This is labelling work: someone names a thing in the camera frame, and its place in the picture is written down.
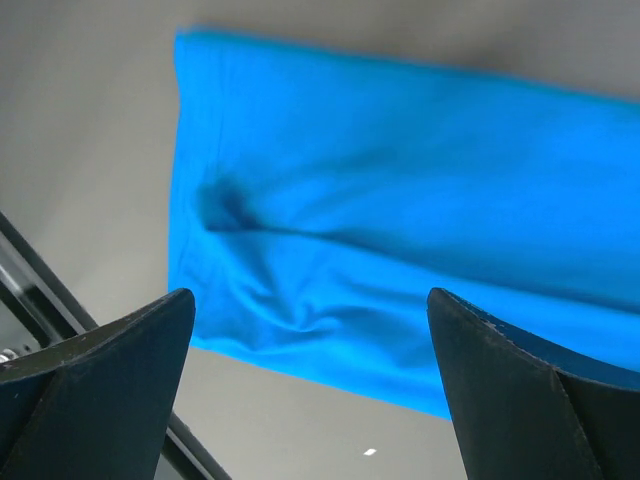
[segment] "gray floor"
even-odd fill
[[[0,209],[99,322],[165,291],[193,23],[640,94],[633,0],[0,0]],[[237,479],[465,478],[447,422],[210,353],[176,409]]]

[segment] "screw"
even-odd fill
[[[2,353],[0,353],[0,363],[9,362],[11,360],[15,360],[18,357],[19,355],[16,352],[11,350],[10,348],[5,348],[4,350],[2,350]]]

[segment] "blue cloth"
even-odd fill
[[[640,370],[640,108],[177,37],[170,288],[193,345],[448,417],[426,297]]]

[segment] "white surface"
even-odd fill
[[[0,0],[0,209],[100,322],[165,291],[173,35],[207,22],[640,93],[632,0]],[[237,479],[464,478],[447,422],[210,353],[176,408]]]

